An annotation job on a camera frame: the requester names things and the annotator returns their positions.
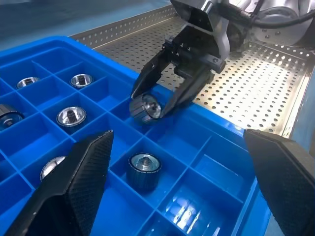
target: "robotic arm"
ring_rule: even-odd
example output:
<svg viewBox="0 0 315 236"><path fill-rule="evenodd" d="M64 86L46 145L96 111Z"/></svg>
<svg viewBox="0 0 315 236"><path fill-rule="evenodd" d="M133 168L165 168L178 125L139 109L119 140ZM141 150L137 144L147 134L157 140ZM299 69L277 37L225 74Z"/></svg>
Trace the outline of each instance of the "robotic arm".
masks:
<svg viewBox="0 0 315 236"><path fill-rule="evenodd" d="M143 123L163 118L189 104L221 73L230 51L239 50L247 40L315 48L315 0L171 0L186 24L177 36L165 37L162 50L142 69L131 98L135 100L155 86L171 63L184 82L164 109L144 100L131 102L130 112ZM150 113L138 113L138 106Z"/></svg>

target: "black roller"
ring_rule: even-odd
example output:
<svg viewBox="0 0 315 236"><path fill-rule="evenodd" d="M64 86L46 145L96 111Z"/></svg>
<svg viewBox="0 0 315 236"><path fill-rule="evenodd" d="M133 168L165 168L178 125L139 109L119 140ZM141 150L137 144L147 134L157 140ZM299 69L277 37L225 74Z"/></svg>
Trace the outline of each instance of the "black roller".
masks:
<svg viewBox="0 0 315 236"><path fill-rule="evenodd" d="M139 153L128 160L127 181L137 191L152 191L158 185L162 164L155 156Z"/></svg>

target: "perforated stainless steel sheet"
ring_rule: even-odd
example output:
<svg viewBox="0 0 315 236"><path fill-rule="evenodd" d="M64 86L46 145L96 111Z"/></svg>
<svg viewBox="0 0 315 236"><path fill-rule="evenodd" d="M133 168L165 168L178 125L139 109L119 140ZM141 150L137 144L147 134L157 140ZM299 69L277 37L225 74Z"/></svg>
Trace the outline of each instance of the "perforated stainless steel sheet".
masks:
<svg viewBox="0 0 315 236"><path fill-rule="evenodd" d="M173 14L174 9L171 6L169 9ZM184 22L179 17L168 19L165 16L165 21L97 46L95 50L140 72L161 49L165 35L176 35L182 28ZM141 23L150 23L148 19ZM302 82L314 66L308 62L312 56L308 51L251 43L251 47L241 55L230 55L225 70L215 75L194 102L242 128L288 137L292 127L285 129L285 126L293 106L298 106L296 100ZM158 82L171 90L183 82L173 69L172 65L166 68Z"/></svg>

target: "cable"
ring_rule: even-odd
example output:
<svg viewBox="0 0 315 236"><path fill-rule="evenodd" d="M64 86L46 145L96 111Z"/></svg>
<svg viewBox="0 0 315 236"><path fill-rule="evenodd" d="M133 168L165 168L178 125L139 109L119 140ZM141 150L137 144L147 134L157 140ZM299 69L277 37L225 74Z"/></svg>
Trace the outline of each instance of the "cable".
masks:
<svg viewBox="0 0 315 236"><path fill-rule="evenodd" d="M278 29L293 26L296 24L303 23L311 18L315 17L315 10L311 10L309 13L303 15L294 20L289 20L282 23L269 23L264 22L261 20L254 20L251 22L251 15L238 7L232 4L221 3L219 6L219 13L224 18L228 19L229 21L233 21L235 23L244 25L246 27L252 25L253 27L263 28L263 29Z"/></svg>

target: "shiny metal surface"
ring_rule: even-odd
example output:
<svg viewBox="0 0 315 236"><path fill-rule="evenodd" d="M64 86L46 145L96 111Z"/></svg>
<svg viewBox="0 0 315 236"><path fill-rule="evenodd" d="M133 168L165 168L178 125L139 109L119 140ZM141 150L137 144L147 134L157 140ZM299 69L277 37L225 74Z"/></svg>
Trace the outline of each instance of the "shiny metal surface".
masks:
<svg viewBox="0 0 315 236"><path fill-rule="evenodd" d="M23 120L24 116L9 105L0 104L0 131Z"/></svg>
<svg viewBox="0 0 315 236"><path fill-rule="evenodd" d="M130 161L140 171L151 172L160 167L160 162L154 156L145 153L133 156Z"/></svg>
<svg viewBox="0 0 315 236"><path fill-rule="evenodd" d="M129 111L139 123L149 124L159 118L162 108L153 96L143 94L130 102Z"/></svg>
<svg viewBox="0 0 315 236"><path fill-rule="evenodd" d="M20 88L23 88L27 85L31 85L37 81L39 81L38 77L28 77L28 78L25 78L25 79L22 79L21 81L19 81L16 85L16 88L20 89Z"/></svg>
<svg viewBox="0 0 315 236"><path fill-rule="evenodd" d="M59 156L59 157L56 157L56 158L52 159L51 161L49 161L43 167L43 169L40 173L40 181L42 181L47 175L49 175L49 173L51 173L52 170L55 169L55 167L58 166L65 158L66 158L66 156Z"/></svg>
<svg viewBox="0 0 315 236"><path fill-rule="evenodd" d="M57 123L61 126L73 127L82 123L87 114L81 107L64 108L57 115Z"/></svg>
<svg viewBox="0 0 315 236"><path fill-rule="evenodd" d="M174 17L172 5L114 22L71 36L90 48L96 48Z"/></svg>
<svg viewBox="0 0 315 236"><path fill-rule="evenodd" d="M93 77L88 74L79 74L71 78L70 84L75 88L83 88L93 82Z"/></svg>
<svg viewBox="0 0 315 236"><path fill-rule="evenodd" d="M96 50L140 72L184 21L178 17L115 40ZM225 70L205 86L194 102L241 128L256 128L289 137L300 100L314 66L313 54L284 46L251 43L242 55L230 55ZM159 84L175 90L183 79L167 67Z"/></svg>
<svg viewBox="0 0 315 236"><path fill-rule="evenodd" d="M252 12L255 4L251 4L246 11ZM296 19L305 15L315 8L314 0L268 0L265 1L260 13L259 19L264 22L284 22ZM260 29L253 28L251 30L251 38L266 42L269 44L294 45L297 43L308 30L311 20L280 29Z"/></svg>

